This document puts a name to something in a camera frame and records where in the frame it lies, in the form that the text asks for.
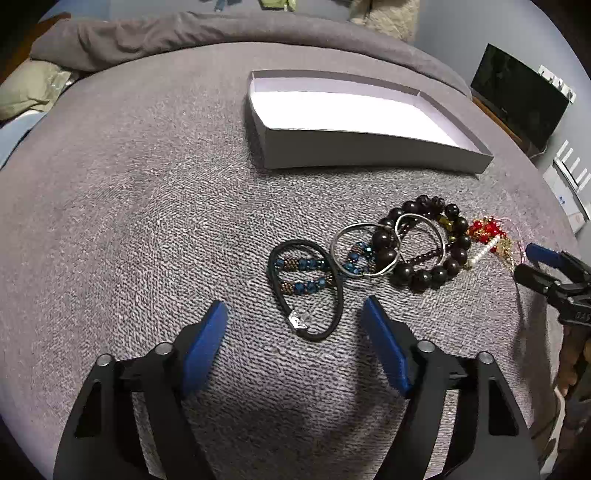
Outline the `person's right hand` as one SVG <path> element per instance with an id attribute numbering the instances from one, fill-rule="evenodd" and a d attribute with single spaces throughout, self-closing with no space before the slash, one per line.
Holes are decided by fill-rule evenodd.
<path id="1" fill-rule="evenodd" d="M 583 355 L 586 362 L 590 362 L 590 337 L 583 327 L 563 326 L 563 342 L 559 354 L 559 369 L 556 386 L 563 397 L 574 386 L 579 378 L 575 371 L 575 364 Z"/>

